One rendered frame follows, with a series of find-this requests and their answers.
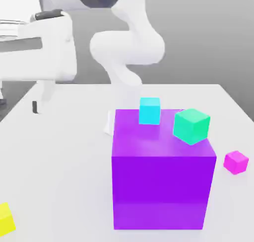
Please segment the small magenta cube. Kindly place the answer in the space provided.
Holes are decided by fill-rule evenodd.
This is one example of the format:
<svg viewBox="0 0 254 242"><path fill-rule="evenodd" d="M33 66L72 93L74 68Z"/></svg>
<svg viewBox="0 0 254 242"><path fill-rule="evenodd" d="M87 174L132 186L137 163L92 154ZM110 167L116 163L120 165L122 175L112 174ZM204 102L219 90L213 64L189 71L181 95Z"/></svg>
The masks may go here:
<svg viewBox="0 0 254 242"><path fill-rule="evenodd" d="M236 175L246 171L249 158L239 151L233 151L225 155L223 166Z"/></svg>

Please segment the large purple box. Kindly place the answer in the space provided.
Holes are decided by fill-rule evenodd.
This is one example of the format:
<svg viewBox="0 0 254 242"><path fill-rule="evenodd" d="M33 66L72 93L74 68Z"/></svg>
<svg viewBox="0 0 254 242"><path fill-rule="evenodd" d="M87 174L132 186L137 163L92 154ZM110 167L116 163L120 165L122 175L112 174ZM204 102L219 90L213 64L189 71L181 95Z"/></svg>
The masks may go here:
<svg viewBox="0 0 254 242"><path fill-rule="evenodd" d="M176 111L141 125L138 110L117 110L112 148L116 230L201 230L216 154L208 140L173 135Z"/></svg>

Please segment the small yellow cube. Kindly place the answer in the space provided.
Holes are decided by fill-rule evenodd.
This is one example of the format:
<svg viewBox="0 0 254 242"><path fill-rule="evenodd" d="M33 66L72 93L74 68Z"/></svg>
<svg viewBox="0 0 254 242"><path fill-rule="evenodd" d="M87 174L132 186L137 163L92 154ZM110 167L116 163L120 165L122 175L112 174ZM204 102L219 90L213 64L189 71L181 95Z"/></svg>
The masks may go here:
<svg viewBox="0 0 254 242"><path fill-rule="evenodd" d="M8 203L0 204L0 237L15 230L16 226Z"/></svg>

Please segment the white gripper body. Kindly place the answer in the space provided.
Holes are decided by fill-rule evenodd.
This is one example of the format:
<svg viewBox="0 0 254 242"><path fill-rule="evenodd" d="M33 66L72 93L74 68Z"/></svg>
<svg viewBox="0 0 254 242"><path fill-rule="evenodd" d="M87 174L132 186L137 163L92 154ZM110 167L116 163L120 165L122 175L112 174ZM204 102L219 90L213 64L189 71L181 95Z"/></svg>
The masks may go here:
<svg viewBox="0 0 254 242"><path fill-rule="evenodd" d="M72 20L62 12L21 25L0 39L0 81L71 81L77 74Z"/></svg>

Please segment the small green cube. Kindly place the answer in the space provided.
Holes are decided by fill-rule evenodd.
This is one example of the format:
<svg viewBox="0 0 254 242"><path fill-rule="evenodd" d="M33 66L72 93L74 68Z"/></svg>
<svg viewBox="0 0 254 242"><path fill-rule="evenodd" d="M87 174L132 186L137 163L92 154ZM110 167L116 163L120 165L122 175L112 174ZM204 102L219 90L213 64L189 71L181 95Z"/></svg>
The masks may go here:
<svg viewBox="0 0 254 242"><path fill-rule="evenodd" d="M188 145L195 145L208 137L210 116L196 109L175 114L173 135Z"/></svg>

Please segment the small cyan cube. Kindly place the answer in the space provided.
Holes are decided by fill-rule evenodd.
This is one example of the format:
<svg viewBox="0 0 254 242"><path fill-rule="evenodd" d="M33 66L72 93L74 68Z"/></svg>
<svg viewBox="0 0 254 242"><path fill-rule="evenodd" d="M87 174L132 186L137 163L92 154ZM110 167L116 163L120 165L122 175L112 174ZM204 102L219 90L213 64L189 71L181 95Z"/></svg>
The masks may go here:
<svg viewBox="0 0 254 242"><path fill-rule="evenodd" d="M142 97L139 105L139 124L159 125L161 117L160 98Z"/></svg>

